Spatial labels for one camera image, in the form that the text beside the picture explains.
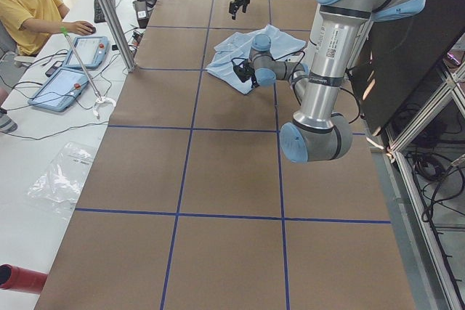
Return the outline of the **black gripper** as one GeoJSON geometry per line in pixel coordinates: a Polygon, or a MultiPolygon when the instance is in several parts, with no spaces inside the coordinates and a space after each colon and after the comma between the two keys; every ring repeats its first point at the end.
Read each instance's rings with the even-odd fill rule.
{"type": "Polygon", "coordinates": [[[236,14],[239,10],[242,13],[246,13],[247,7],[250,4],[250,0],[233,0],[229,5],[229,13],[232,15],[232,20],[236,20],[236,14]]]}
{"type": "Polygon", "coordinates": [[[248,75],[249,75],[249,78],[251,79],[251,88],[255,89],[255,88],[259,87],[259,84],[258,84],[256,76],[255,76],[255,70],[253,68],[251,68],[249,70],[248,75]]]}

